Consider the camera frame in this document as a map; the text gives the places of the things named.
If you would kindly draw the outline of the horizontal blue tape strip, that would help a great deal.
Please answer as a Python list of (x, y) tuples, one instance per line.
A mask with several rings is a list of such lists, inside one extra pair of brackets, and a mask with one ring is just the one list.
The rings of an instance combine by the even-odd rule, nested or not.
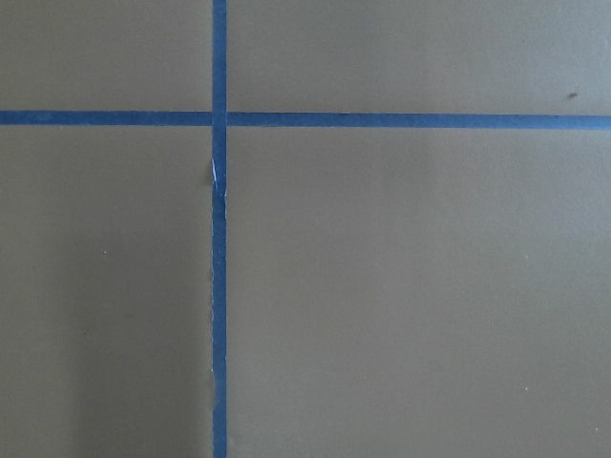
[(268, 112), (3, 110), (1, 124), (57, 126), (325, 127), (414, 129), (526, 129), (608, 131), (608, 115), (568, 114), (342, 114)]

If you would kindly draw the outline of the vertical blue tape strip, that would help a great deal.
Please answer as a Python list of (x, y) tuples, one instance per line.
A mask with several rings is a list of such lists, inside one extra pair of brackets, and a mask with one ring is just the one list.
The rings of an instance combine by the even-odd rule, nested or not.
[(213, 455), (228, 456), (227, 433), (227, 2), (213, 2), (212, 372)]

